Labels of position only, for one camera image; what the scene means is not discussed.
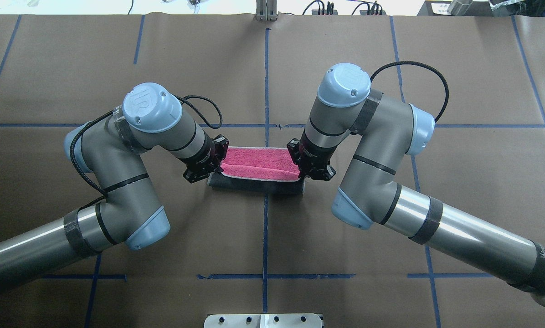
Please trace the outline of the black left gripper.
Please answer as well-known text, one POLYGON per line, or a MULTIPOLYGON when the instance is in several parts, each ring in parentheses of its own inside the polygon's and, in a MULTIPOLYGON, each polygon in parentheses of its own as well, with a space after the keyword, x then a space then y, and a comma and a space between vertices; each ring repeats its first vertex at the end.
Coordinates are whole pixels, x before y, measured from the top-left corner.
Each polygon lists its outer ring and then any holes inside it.
POLYGON ((229 140, 223 135, 217 135, 214 139, 205 136, 200 150, 193 156, 183 159, 186 170, 183 177, 189 183, 204 180, 210 174, 221 173, 222 161, 226 158, 229 140))

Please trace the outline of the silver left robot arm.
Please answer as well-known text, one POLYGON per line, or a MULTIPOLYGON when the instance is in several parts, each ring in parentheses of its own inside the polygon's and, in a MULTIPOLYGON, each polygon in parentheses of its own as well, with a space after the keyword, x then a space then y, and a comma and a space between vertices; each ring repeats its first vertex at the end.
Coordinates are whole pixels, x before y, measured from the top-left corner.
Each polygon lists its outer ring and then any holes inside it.
POLYGON ((190 183, 222 172, 229 140, 210 138, 184 109, 189 100, 145 82, 122 104, 71 131, 64 150, 101 197, 66 216, 0 243, 0 295, 121 243, 139 250, 170 224, 141 154, 166 149, 190 183))

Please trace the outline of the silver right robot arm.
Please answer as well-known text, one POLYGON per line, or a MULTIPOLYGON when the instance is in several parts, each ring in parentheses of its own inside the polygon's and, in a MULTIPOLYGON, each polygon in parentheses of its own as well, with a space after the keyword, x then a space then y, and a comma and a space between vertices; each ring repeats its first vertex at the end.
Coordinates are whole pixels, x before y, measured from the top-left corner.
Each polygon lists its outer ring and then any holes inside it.
POLYGON ((402 158, 425 149, 435 118, 372 89, 372 80, 351 63, 327 69, 302 137, 287 144, 299 176, 331 180, 335 150, 360 135, 333 201, 335 217, 360 229, 385 226, 530 293, 545 307, 545 246, 395 182, 402 158))

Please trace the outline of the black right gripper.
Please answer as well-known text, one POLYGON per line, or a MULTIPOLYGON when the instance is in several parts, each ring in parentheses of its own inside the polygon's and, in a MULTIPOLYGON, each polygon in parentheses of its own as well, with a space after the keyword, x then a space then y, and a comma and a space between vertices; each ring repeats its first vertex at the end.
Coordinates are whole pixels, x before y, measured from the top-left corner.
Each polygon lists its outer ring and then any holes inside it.
POLYGON ((293 138, 287 143, 287 149, 291 160, 298 166, 300 178, 329 181, 336 175, 335 169, 330 165, 336 147, 319 147, 308 138, 293 138))

